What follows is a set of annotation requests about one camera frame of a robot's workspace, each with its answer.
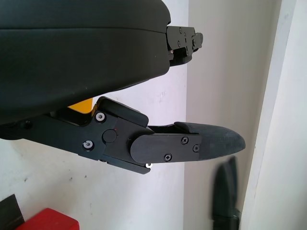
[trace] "screw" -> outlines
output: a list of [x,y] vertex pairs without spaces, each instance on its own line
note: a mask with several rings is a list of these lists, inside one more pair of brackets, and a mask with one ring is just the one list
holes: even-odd
[[194,145],[193,151],[194,152],[198,152],[199,150],[200,150],[200,146],[199,145]]
[[153,166],[153,164],[145,164],[145,167],[147,168],[147,169],[150,169],[151,167]]
[[86,140],[85,142],[83,142],[83,147],[86,149],[86,150],[92,150],[93,147],[94,147],[94,143],[91,141],[91,140]]
[[167,154],[167,155],[164,156],[164,160],[166,162],[170,161],[171,159],[172,159],[172,155],[171,154]]
[[183,145],[187,144],[188,142],[189,142],[189,138],[188,137],[183,137],[181,139],[181,144],[183,144]]
[[96,114],[96,121],[103,121],[106,118],[104,113],[97,113]]

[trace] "curved black tip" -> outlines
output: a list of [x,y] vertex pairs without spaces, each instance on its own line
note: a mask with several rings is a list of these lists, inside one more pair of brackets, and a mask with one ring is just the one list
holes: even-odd
[[202,136],[200,161],[227,156],[246,147],[243,137],[228,128],[183,122],[176,122],[175,125],[189,133]]

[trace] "black plastic arm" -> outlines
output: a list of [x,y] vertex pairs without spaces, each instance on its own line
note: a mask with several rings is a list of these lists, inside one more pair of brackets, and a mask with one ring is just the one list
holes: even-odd
[[146,115],[101,97],[89,114],[64,108],[0,126],[0,137],[24,138],[142,174],[152,163],[201,161],[245,148],[239,134],[218,126],[147,125]]

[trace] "black plastic piece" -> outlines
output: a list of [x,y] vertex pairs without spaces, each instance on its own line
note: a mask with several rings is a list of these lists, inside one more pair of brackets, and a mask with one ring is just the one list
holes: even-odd
[[161,76],[165,34],[136,29],[0,29],[0,124]]
[[213,184],[213,230],[238,230],[240,213],[236,209],[237,167],[236,158],[220,164]]
[[[146,127],[148,118],[145,115],[106,97],[98,100],[91,113],[76,113],[64,108],[14,125],[3,125],[0,136],[24,138],[137,173],[150,171],[145,163],[135,162],[129,151],[135,138],[154,133]],[[104,113],[103,122],[96,121],[97,113]],[[88,149],[84,146],[87,141],[93,144]]]
[[2,0],[0,15],[0,125],[164,75],[201,47],[183,27],[188,50],[170,50],[183,33],[161,0]]
[[[182,138],[189,138],[182,144]],[[201,136],[196,134],[152,134],[138,137],[132,144],[130,152],[138,163],[163,163],[165,155],[170,154],[167,162],[198,161],[198,152],[193,151],[195,145],[201,143]]]
[[149,172],[147,163],[201,161],[245,147],[239,134],[219,126],[147,124],[146,115],[101,97],[91,113],[56,110],[2,125],[0,137],[24,138],[137,173]]
[[133,122],[142,127],[147,127],[148,117],[141,114],[139,111],[132,109],[124,104],[113,101],[107,97],[100,97],[97,101],[97,107],[101,111],[108,111],[115,116],[124,118],[127,121]]
[[0,201],[0,229],[14,230],[24,223],[16,196],[11,195]]
[[199,150],[200,161],[230,155],[245,149],[244,139],[228,128],[183,122],[175,122],[175,125],[187,133],[202,136]]
[[203,35],[193,27],[169,26],[166,31],[170,66],[183,65],[192,60],[193,52],[201,48]]
[[127,28],[165,33],[161,0],[1,0],[0,29]]

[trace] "white wall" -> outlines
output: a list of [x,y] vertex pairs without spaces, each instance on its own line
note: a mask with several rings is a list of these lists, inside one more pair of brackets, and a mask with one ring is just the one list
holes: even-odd
[[307,226],[306,13],[307,1],[297,0],[255,188],[250,183],[254,183],[258,156],[253,159],[247,193],[254,196],[254,202],[244,205],[243,214],[251,215],[242,217],[242,229],[303,230]]
[[[165,3],[173,25],[187,26],[188,0]],[[187,66],[173,67],[108,96],[147,114],[152,125],[170,124],[186,119],[186,81]],[[82,230],[183,229],[183,163],[155,164],[140,175],[26,140],[0,146],[0,200],[15,193],[26,219],[50,207]]]
[[[189,1],[189,26],[204,34],[204,42],[188,64],[187,121],[224,126],[244,137],[247,148],[236,154],[241,210],[279,7],[276,0]],[[185,230],[211,229],[212,175],[225,159],[186,163]]]

